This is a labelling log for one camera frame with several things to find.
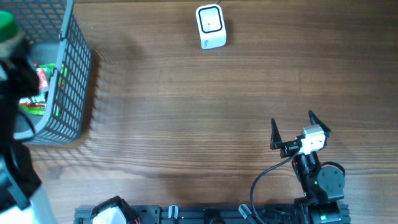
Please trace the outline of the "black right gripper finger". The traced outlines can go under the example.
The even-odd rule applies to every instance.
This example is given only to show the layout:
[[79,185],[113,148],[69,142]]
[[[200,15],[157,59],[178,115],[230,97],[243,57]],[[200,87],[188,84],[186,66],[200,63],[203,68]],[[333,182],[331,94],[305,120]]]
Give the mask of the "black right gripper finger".
[[324,134],[326,137],[330,136],[331,133],[331,129],[325,125],[320,119],[318,119],[318,117],[315,115],[315,113],[312,110],[308,111],[308,115],[309,115],[309,119],[310,119],[310,123],[312,125],[319,125],[322,130],[324,131]]
[[274,118],[271,119],[271,143],[282,144],[282,138]]

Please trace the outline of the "green snack packet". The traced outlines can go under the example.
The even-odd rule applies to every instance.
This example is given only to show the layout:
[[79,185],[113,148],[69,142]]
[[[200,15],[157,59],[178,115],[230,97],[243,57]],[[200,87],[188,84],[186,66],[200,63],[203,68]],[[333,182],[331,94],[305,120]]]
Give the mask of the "green snack packet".
[[41,115],[45,114],[47,107],[47,97],[50,91],[50,81],[55,74],[56,64],[50,63],[46,65],[39,65],[35,71],[39,78],[39,94],[22,98],[19,101],[19,106],[28,114]]

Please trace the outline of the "green lid jar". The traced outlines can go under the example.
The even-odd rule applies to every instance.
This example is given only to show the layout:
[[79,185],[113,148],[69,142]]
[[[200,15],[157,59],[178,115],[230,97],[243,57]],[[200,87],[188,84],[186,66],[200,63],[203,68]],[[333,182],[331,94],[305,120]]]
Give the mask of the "green lid jar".
[[12,39],[19,32],[15,16],[8,11],[0,11],[0,42]]

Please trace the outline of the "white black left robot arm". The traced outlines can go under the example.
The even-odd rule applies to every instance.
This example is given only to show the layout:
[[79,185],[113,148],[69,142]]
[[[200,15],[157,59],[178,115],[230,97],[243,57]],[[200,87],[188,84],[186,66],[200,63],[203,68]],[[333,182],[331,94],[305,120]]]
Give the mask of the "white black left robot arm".
[[39,92],[39,80],[23,37],[1,42],[1,223],[57,223],[30,150],[14,139],[19,100]]

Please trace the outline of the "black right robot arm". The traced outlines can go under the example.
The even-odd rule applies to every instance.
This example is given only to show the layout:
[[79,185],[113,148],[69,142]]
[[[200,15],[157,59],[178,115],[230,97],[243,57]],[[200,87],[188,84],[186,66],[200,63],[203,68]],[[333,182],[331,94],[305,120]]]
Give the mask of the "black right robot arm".
[[283,141],[276,121],[271,120],[272,150],[292,164],[303,190],[303,197],[292,205],[293,223],[342,223],[338,201],[344,198],[345,170],[335,162],[319,161],[317,152],[327,146],[331,129],[313,111],[308,112],[310,126],[292,141]]

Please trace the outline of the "white barcode scanner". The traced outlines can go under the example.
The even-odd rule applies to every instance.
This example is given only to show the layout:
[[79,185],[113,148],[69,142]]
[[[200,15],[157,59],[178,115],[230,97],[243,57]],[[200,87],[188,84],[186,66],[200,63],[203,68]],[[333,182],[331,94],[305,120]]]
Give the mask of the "white barcode scanner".
[[222,47],[226,44],[226,27],[219,4],[200,6],[195,12],[200,45],[203,50]]

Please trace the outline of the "grey plastic mesh basket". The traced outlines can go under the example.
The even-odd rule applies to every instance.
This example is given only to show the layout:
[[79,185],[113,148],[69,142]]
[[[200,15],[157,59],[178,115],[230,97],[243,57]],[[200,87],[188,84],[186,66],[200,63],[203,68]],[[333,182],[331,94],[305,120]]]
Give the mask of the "grey plastic mesh basket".
[[16,119],[14,137],[30,144],[67,144],[80,137],[91,72],[91,51],[74,15],[74,0],[2,0],[30,43],[29,57],[50,65],[46,107]]

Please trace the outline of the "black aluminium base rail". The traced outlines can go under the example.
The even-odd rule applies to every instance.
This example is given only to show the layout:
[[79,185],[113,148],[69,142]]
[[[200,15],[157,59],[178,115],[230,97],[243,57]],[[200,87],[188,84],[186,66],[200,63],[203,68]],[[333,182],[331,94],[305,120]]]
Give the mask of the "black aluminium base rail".
[[[337,223],[350,224],[348,205],[340,206],[340,218],[332,218],[332,215],[321,214],[320,218],[315,219],[315,210],[307,219],[309,223]],[[244,224],[252,223],[249,218],[244,218],[238,211],[238,207],[179,207],[177,218],[169,218],[169,208],[160,206],[132,206],[139,216],[139,223],[143,224]],[[91,222],[91,208],[76,208],[74,224],[89,224]],[[293,211],[292,204],[266,205],[265,209],[258,212],[265,215],[262,220],[267,224],[299,224],[304,223],[299,218],[298,212]],[[252,221],[259,223],[252,215]]]

